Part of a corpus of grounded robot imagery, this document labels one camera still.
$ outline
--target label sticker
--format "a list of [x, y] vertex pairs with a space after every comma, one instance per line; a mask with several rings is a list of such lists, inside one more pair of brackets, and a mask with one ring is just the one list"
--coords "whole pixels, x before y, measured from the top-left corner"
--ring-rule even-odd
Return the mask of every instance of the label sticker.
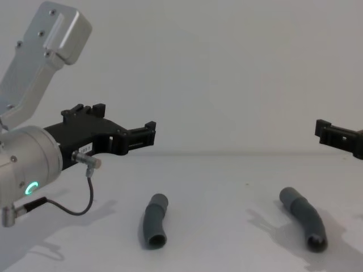
[[78, 152], [79, 152], [79, 153], [84, 153], [84, 154], [86, 154], [86, 153], [88, 153], [88, 152], [92, 151], [92, 149], [93, 149], [93, 143], [89, 143], [89, 144], [87, 144], [87, 145], [85, 145], [85, 146], [80, 147], [80, 148], [78, 149]]

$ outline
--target bent gray tube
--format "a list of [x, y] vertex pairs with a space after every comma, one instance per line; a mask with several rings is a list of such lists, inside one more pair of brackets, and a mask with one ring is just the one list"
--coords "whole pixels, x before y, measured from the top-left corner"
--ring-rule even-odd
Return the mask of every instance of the bent gray tube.
[[163, 194], [154, 195], [145, 210], [143, 218], [143, 237], [149, 248], [161, 248], [166, 243], [163, 219], [168, 206], [168, 199]]
[[280, 192], [285, 208], [300, 222], [305, 232], [305, 243], [312, 252], [322, 252], [328, 247], [325, 227], [316, 209], [294, 188]]

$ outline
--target white table surface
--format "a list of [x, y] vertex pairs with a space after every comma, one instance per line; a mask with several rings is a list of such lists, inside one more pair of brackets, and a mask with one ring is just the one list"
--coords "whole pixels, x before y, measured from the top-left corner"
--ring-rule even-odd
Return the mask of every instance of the white table surface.
[[[51, 205], [0, 229], [0, 271], [363, 271], [363, 161], [330, 156], [100, 155], [95, 201], [73, 217]], [[88, 201], [77, 165], [35, 193], [73, 210]], [[286, 186], [319, 211], [329, 247], [310, 253], [278, 201]], [[140, 221], [164, 193], [168, 241], [145, 250]]]

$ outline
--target white wall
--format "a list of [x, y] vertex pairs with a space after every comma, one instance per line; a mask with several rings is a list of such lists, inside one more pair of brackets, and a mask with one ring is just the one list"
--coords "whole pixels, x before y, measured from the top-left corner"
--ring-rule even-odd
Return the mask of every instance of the white wall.
[[[1, 76], [41, 2], [1, 1]], [[140, 152], [157, 154], [330, 151], [317, 118], [363, 127], [361, 0], [58, 2], [94, 31], [28, 124], [104, 102], [126, 128], [155, 120], [155, 146]]]

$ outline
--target cable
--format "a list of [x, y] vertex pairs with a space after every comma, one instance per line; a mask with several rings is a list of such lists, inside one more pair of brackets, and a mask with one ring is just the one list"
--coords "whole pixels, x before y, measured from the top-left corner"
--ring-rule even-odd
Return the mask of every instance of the cable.
[[59, 209], [61, 209], [62, 211], [65, 211], [66, 213], [70, 214], [70, 215], [74, 215], [74, 216], [81, 216], [83, 214], [85, 214], [86, 212], [88, 212], [92, 206], [92, 203], [93, 203], [93, 185], [92, 185], [92, 180], [90, 177], [87, 178], [87, 181], [88, 181], [88, 185], [90, 187], [90, 201], [88, 202], [88, 205], [87, 207], [81, 211], [81, 212], [75, 212], [75, 211], [71, 211], [71, 210], [68, 210], [66, 207], [60, 205], [58, 202], [55, 202], [51, 199], [47, 199], [47, 203], [50, 203], [50, 204], [53, 204], [55, 206], [57, 206]]

